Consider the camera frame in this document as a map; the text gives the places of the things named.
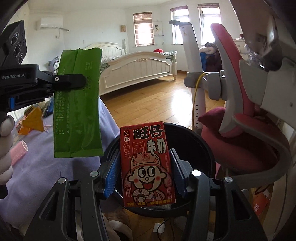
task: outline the white bed frame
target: white bed frame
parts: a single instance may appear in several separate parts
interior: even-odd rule
[[[156,52],[125,54],[126,50],[118,46],[118,44],[110,42],[95,43],[85,49],[95,47],[103,50],[102,57],[122,55],[120,58],[107,62],[110,66],[100,76],[100,95],[168,75],[173,75],[174,80],[176,80],[176,56],[171,62],[165,55]]]

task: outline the ceiling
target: ceiling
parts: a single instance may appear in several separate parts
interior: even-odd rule
[[[170,0],[29,0],[31,10],[69,12],[81,9],[130,8],[158,5]]]

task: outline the green packet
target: green packet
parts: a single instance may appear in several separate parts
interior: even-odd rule
[[[58,74],[83,74],[80,90],[54,93],[54,157],[102,156],[99,78],[102,50],[64,50]]]

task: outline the headboard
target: headboard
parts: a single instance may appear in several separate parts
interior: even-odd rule
[[[102,52],[102,58],[105,57],[113,57],[113,56],[119,56],[124,55],[125,51],[122,47],[120,47],[116,43],[110,43],[110,42],[98,42],[95,44],[91,44],[87,46],[84,49],[92,49],[92,48],[100,48],[103,50]]]

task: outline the screw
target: screw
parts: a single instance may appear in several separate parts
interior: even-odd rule
[[[98,176],[99,175],[99,173],[97,172],[97,171],[92,171],[91,173],[90,173],[90,176],[91,177],[96,177],[96,176]]]
[[[232,183],[233,179],[231,177],[226,177],[224,178],[224,180],[227,182],[227,183]]]
[[[199,170],[193,170],[191,173],[196,177],[199,177],[202,174]]]
[[[66,179],[64,177],[61,177],[58,181],[59,184],[63,184],[66,182]]]

